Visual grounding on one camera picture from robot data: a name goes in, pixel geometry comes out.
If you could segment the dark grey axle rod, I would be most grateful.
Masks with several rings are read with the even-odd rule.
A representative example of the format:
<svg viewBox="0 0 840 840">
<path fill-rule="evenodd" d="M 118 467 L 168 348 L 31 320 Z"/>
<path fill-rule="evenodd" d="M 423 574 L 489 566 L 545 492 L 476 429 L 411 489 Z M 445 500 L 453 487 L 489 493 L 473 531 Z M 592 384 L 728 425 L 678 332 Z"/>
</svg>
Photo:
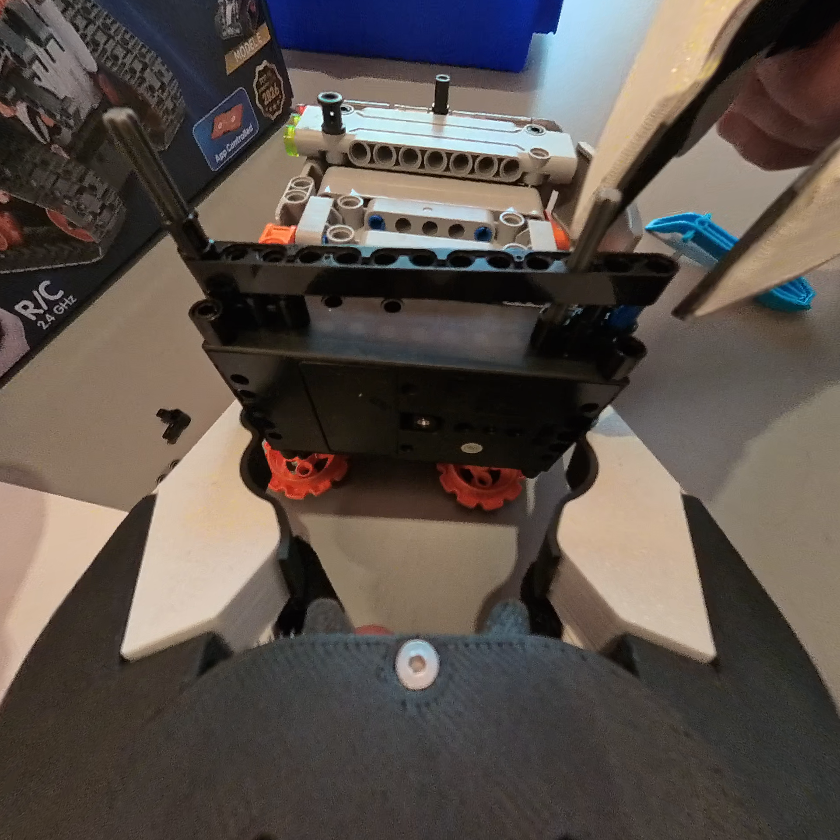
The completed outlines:
<svg viewBox="0 0 840 840">
<path fill-rule="evenodd" d="M 599 188 L 587 215 L 577 245 L 566 259 L 556 259 L 546 276 L 545 287 L 552 305 L 543 320 L 548 333 L 562 328 L 569 307 L 603 307 L 617 303 L 613 280 L 590 270 L 608 228 L 622 207 L 623 193 L 614 187 Z"/>
<path fill-rule="evenodd" d="M 103 122 L 113 142 L 132 165 L 155 205 L 163 226 L 184 259 L 200 259 L 211 248 L 198 215 L 165 168 L 139 117 L 130 108 L 111 108 Z"/>
</svg>

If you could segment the blue plastic bin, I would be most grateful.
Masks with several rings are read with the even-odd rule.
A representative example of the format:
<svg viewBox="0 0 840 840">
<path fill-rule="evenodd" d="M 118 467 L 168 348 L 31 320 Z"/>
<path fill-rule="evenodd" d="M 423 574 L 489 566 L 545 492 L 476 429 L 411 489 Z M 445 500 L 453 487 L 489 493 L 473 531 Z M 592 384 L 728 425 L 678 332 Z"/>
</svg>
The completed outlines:
<svg viewBox="0 0 840 840">
<path fill-rule="evenodd" d="M 520 72 L 562 1 L 268 1 L 282 48 Z"/>
</svg>

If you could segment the light blue plastic tool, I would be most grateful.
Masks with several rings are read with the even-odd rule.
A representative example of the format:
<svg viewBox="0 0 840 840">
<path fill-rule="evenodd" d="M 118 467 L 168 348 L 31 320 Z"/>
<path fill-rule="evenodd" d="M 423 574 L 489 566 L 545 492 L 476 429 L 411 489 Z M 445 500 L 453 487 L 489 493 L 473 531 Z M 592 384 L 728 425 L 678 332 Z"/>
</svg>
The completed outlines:
<svg viewBox="0 0 840 840">
<path fill-rule="evenodd" d="M 710 213 L 658 217 L 645 230 L 677 255 L 708 269 L 739 242 L 738 237 L 715 223 Z M 799 313 L 811 310 L 815 296 L 808 279 L 800 276 L 755 296 L 753 301 L 772 311 Z"/>
</svg>

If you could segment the person's right hand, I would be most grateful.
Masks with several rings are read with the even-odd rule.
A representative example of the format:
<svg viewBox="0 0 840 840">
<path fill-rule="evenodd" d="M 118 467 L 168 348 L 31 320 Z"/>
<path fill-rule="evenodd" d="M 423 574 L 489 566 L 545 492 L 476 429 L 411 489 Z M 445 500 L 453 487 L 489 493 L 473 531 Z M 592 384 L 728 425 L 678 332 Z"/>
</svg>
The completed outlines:
<svg viewBox="0 0 840 840">
<path fill-rule="evenodd" d="M 839 136 L 839 25 L 812 45 L 763 59 L 717 134 L 767 172 L 812 164 Z"/>
</svg>

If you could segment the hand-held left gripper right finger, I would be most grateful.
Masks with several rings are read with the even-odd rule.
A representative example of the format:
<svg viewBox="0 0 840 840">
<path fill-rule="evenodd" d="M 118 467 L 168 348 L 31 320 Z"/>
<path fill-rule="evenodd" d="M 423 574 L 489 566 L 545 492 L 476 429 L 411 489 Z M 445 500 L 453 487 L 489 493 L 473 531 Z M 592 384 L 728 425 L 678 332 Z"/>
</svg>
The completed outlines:
<svg viewBox="0 0 840 840">
<path fill-rule="evenodd" d="M 563 640 L 606 654 L 634 635 L 697 662 L 717 656 L 682 488 L 611 408 L 587 435 L 590 489 L 565 504 L 549 601 Z"/>
</svg>

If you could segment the blue robot kit box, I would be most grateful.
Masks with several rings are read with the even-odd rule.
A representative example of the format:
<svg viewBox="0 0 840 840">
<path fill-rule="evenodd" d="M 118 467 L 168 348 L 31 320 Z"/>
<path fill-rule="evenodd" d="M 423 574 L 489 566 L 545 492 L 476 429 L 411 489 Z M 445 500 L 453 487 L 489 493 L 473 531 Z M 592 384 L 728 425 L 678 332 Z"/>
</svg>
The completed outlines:
<svg viewBox="0 0 840 840">
<path fill-rule="evenodd" d="M 107 111 L 195 204 L 290 102 L 266 2 L 2 2 L 2 380 L 165 234 Z"/>
</svg>

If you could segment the long black holed beam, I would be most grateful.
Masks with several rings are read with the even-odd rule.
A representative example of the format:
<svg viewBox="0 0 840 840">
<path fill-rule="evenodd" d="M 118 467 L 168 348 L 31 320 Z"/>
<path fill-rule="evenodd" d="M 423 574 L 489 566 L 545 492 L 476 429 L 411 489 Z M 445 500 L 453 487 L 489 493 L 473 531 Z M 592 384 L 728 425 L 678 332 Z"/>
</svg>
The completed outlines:
<svg viewBox="0 0 840 840">
<path fill-rule="evenodd" d="M 571 303 L 582 306 L 656 302 L 678 265 L 659 253 L 605 253 L 569 271 L 568 255 L 515 257 L 499 250 L 280 246 L 221 242 L 184 262 L 206 292 L 246 295 L 469 303 Z"/>
</svg>

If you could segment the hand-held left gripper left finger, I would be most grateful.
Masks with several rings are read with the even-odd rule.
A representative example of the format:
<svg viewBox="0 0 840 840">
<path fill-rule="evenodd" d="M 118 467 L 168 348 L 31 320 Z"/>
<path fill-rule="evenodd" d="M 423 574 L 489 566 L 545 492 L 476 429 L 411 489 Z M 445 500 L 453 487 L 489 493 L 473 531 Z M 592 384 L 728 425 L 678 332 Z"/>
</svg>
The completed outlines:
<svg viewBox="0 0 840 840">
<path fill-rule="evenodd" d="M 234 652 L 273 637 L 288 591 L 276 510 L 240 474 L 250 441 L 231 405 L 155 491 L 123 658 L 208 633 Z"/>
</svg>

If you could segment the building block robot chassis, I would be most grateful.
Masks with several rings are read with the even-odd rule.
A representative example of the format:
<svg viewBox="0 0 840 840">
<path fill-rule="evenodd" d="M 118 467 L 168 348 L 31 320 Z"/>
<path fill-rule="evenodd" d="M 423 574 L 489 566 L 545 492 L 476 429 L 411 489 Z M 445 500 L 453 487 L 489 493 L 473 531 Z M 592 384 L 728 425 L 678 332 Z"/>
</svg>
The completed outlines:
<svg viewBox="0 0 840 840">
<path fill-rule="evenodd" d="M 436 77 L 426 108 L 335 91 L 296 106 L 283 140 L 303 169 L 256 242 L 227 242 L 572 253 L 564 203 L 592 152 L 552 121 L 453 109 L 449 84 Z M 643 253 L 634 210 L 596 257 Z M 352 458 L 388 458 L 435 465 L 484 510 L 585 440 L 645 357 L 637 320 L 655 304 L 572 306 L 548 333 L 552 303 L 200 289 L 190 319 L 261 439 L 271 490 L 320 496 Z"/>
</svg>

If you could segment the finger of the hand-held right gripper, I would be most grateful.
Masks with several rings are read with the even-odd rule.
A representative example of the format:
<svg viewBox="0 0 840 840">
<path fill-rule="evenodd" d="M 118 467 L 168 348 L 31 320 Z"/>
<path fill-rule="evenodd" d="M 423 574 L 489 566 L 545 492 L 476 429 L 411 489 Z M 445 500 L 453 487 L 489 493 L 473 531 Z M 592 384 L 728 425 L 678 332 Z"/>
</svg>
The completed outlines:
<svg viewBox="0 0 840 840">
<path fill-rule="evenodd" d="M 753 298 L 838 257 L 839 142 L 767 207 L 673 310 L 681 321 Z"/>
<path fill-rule="evenodd" d="M 578 242 L 605 195 L 615 206 L 602 231 L 724 113 L 742 77 L 785 39 L 823 26 L 822 2 L 662 2 L 638 51 L 570 221 Z"/>
</svg>

